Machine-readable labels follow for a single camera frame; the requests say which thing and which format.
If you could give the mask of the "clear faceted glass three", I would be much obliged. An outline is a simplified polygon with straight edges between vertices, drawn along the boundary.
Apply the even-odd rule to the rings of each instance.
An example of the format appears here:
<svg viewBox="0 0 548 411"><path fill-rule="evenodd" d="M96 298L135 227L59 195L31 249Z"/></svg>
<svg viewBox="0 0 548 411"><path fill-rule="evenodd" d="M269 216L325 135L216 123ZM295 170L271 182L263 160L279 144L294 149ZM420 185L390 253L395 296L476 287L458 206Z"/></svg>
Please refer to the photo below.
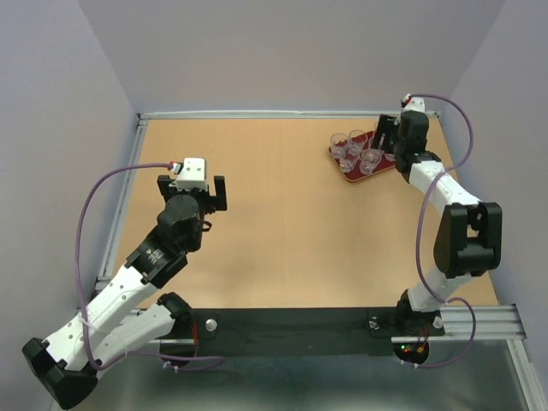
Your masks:
<svg viewBox="0 0 548 411"><path fill-rule="evenodd" d="M344 156L341 156L338 160L340 171L344 174L350 173L356 166L359 158L359 154L354 154L352 152L347 152Z"/></svg>

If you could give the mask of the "clear faceted glass five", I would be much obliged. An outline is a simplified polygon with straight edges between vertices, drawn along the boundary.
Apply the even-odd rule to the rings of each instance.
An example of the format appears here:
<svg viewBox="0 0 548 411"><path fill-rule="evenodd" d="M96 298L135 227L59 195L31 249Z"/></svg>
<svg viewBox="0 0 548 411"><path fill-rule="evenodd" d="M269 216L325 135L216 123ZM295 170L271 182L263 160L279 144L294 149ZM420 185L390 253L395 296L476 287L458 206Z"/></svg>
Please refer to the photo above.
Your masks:
<svg viewBox="0 0 548 411"><path fill-rule="evenodd" d="M378 146L381 145L382 132L380 131L380 125L381 125L380 122L376 122L375 125L374 125L373 135L372 135L372 138L370 140L371 145L373 147L378 147Z"/></svg>

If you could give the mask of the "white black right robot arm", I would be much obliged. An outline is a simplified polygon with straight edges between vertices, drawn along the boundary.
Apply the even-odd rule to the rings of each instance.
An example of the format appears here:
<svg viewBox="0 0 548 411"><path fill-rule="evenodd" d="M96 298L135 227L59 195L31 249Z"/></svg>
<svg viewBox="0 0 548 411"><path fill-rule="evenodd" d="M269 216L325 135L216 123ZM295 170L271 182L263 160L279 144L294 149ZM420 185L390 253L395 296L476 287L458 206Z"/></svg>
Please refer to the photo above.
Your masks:
<svg viewBox="0 0 548 411"><path fill-rule="evenodd" d="M370 144L393 158L404 180L425 195L424 206L440 216L432 268L418 271L418 283L403 292L392 313L369 319L370 329L382 336L413 334L433 323L442 305L456 301L462 285L501 261L501 206L480 200L452 177L441 158L427 150L428 131L426 113L403 110L400 116L380 116Z"/></svg>

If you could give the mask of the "clear faceted glass four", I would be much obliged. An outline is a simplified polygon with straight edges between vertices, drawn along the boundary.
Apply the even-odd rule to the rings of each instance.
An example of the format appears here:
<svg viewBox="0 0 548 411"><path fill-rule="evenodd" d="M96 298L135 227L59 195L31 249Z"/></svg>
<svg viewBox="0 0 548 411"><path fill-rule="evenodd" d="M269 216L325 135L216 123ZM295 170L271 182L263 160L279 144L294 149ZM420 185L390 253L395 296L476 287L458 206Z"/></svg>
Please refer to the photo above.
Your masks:
<svg viewBox="0 0 548 411"><path fill-rule="evenodd" d="M349 138L345 133L334 133L330 143L330 153L334 159L342 159L346 156Z"/></svg>

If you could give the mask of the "clear faceted glass one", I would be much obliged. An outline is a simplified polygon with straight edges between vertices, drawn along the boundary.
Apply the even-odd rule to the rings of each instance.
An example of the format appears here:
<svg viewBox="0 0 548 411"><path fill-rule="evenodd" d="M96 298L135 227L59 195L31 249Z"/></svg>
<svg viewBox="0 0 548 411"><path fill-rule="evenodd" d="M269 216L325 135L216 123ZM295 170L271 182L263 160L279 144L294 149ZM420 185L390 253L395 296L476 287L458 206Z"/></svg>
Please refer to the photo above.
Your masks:
<svg viewBox="0 0 548 411"><path fill-rule="evenodd" d="M368 148L360 154L359 170L363 176L372 175L383 158L383 152L378 149Z"/></svg>

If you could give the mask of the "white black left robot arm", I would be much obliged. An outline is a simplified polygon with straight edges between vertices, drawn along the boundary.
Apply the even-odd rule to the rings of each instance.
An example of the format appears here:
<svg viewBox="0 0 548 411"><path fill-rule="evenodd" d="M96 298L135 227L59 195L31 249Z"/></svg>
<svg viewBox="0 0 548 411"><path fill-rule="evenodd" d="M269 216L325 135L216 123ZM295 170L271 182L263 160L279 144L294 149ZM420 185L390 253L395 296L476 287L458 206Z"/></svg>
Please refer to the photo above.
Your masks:
<svg viewBox="0 0 548 411"><path fill-rule="evenodd" d="M160 176L165 206L152 231L76 316L58 331L23 346L34 376L61 409L80 404L102 372L157 337L188 332L194 343L199 341L193 310L175 292L161 295L139 316L126 317L187 265L189 253L200 249L203 233L211 228L206 215L227 210L224 177L214 176L213 184L211 192L205 181Z"/></svg>

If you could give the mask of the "clear faceted glass two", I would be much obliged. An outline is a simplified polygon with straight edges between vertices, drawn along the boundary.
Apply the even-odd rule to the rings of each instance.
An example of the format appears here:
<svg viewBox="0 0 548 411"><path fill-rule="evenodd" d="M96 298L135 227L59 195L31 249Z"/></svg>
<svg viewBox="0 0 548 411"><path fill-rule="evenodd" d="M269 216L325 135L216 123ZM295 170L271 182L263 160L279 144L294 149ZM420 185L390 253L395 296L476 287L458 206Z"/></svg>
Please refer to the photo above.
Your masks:
<svg viewBox="0 0 548 411"><path fill-rule="evenodd" d="M368 141L367 133L360 129L352 130L348 134L347 154L359 156Z"/></svg>

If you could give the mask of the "clear faceted glass six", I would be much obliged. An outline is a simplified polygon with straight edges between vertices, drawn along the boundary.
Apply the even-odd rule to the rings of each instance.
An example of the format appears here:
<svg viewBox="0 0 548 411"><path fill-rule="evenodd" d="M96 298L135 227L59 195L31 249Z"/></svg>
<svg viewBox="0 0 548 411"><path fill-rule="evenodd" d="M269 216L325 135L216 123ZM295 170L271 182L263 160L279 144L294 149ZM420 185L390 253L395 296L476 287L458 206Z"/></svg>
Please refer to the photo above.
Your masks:
<svg viewBox="0 0 548 411"><path fill-rule="evenodd" d="M396 161L396 156L393 153L384 152L384 158L392 163L395 163Z"/></svg>

